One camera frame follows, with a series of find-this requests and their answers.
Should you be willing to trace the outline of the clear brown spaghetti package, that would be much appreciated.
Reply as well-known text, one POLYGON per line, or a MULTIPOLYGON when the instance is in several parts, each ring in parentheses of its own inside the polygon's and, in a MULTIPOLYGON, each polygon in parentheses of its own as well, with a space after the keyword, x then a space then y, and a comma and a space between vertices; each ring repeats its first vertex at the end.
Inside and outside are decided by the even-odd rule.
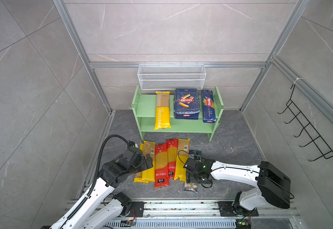
MULTIPOLYGON (((189 151, 189 158, 193 158, 194 160, 201 162, 202 159, 202 152, 200 150, 195 150, 195 149, 191 149, 189 151)), ((191 191, 194 193, 198 193, 198 189, 197 189, 197 181, 194 177, 194 175, 189 172, 186 171, 186 182, 184 184, 184 191, 191 191)))

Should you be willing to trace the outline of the yellow Pastatime spaghetti package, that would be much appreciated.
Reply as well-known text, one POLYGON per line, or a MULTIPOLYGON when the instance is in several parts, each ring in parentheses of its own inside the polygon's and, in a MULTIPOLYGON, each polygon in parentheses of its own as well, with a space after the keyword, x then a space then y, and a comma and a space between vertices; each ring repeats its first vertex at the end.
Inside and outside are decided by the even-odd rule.
POLYGON ((156 92, 156 119, 155 130, 171 128, 169 95, 170 92, 156 92))

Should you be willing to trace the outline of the blue Barilla spaghetti box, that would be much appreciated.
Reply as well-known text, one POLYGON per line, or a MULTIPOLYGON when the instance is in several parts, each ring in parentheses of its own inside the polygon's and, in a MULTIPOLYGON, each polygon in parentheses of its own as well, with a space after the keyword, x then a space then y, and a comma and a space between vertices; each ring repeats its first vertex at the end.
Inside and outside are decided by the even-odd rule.
POLYGON ((211 90, 202 90, 202 109, 203 109, 203 122, 216 123, 215 104, 213 100, 213 92, 211 90))

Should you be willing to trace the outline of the blue Barilla pasta bag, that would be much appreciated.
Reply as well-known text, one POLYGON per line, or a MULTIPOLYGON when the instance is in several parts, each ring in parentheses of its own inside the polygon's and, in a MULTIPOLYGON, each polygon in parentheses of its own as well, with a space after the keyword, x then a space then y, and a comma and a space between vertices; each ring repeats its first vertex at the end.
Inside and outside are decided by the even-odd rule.
POLYGON ((181 89, 174 91, 174 118, 198 120, 200 100, 197 89, 181 89))

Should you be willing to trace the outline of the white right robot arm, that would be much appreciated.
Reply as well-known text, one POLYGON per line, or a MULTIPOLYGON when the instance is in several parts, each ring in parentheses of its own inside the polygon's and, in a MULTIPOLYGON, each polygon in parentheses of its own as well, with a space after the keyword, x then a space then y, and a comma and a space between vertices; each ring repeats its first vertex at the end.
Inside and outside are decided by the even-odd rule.
POLYGON ((212 159, 200 161, 191 157, 180 160, 183 168, 191 173, 200 184, 211 188, 214 180, 229 180, 253 187, 249 191, 239 191, 230 209, 235 215, 247 216, 256 208, 268 204, 280 208, 290 208, 294 195, 290 192, 290 178, 273 164, 262 161, 260 165, 233 165, 212 159))

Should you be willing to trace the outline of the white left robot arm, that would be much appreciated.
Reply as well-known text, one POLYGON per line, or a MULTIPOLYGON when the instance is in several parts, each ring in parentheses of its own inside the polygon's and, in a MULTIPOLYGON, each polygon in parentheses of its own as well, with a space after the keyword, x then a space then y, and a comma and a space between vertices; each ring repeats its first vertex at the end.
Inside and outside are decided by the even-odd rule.
POLYGON ((68 212, 53 225, 42 228, 99 229, 118 216, 126 216, 131 210, 132 201, 123 193, 116 194, 102 210, 95 214, 93 212, 130 175, 152 167, 151 154, 144 155, 138 147, 128 147, 123 154, 103 164, 96 181, 68 212))

